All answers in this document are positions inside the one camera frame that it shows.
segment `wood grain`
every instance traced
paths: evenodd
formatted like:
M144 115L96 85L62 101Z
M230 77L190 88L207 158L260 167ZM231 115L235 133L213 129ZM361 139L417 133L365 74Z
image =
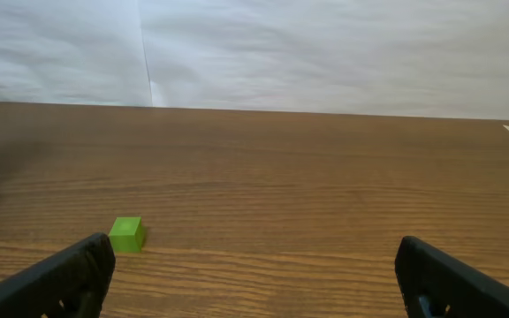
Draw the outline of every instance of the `wood grain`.
M103 317L404 317L404 235L509 285L504 124L0 103L0 280L142 216Z

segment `cube's top face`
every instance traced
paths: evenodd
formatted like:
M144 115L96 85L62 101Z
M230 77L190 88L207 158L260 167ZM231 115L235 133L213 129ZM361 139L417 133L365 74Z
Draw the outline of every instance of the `cube's top face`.
M118 217L111 228L110 236L134 235L140 224L140 217Z

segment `green block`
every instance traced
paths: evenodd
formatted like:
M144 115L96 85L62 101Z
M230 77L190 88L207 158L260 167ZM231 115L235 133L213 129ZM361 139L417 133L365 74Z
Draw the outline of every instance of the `green block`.
M144 239L140 217L118 217L110 231L110 242L115 252L138 253Z

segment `white wall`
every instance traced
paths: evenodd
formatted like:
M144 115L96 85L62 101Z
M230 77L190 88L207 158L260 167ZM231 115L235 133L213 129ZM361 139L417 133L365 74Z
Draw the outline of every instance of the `white wall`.
M509 0L92 0L68 19L50 3L0 32L0 100L509 119ZM49 30L72 19L84 30ZM64 44L37 49L43 69L5 48L31 33Z

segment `small green box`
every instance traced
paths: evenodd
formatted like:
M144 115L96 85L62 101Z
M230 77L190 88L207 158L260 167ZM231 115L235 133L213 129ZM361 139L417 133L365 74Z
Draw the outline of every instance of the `small green box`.
M144 239L140 217L118 217L110 231L110 242L115 252L138 253Z

